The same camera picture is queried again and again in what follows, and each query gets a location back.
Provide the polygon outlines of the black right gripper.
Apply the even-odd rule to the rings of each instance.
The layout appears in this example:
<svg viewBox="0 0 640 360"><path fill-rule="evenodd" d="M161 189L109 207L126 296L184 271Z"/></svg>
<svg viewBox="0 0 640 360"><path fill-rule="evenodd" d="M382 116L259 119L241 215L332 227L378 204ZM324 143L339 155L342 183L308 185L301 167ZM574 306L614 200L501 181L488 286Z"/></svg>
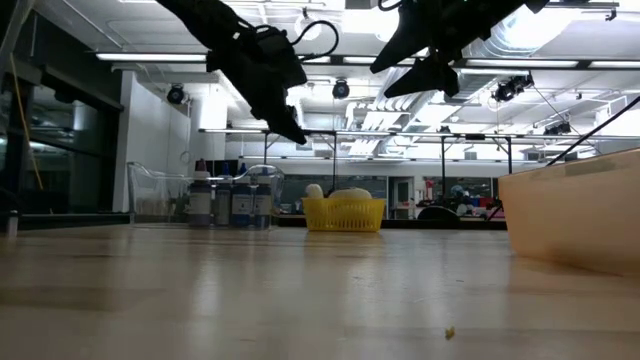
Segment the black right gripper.
<svg viewBox="0 0 640 360"><path fill-rule="evenodd" d="M411 69L385 90L387 98L424 91L459 92L457 72L449 65L477 38L487 40L491 29L525 6L540 12L548 0L417 0L403 1L391 39L369 69L379 73L402 60L414 60ZM427 48L426 56L417 52Z"/></svg>

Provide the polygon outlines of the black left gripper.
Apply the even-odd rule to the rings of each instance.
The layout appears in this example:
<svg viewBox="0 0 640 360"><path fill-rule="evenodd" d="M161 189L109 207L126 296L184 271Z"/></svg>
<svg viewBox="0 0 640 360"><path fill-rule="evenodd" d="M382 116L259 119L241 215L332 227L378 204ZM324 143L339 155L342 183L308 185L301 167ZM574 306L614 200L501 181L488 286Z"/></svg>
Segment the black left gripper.
<svg viewBox="0 0 640 360"><path fill-rule="evenodd" d="M297 110L286 102L288 90L304 84L307 76L285 31L271 27L241 32L207 53L206 69L222 72L251 114L268 121L271 132L299 145L307 143Z"/></svg>

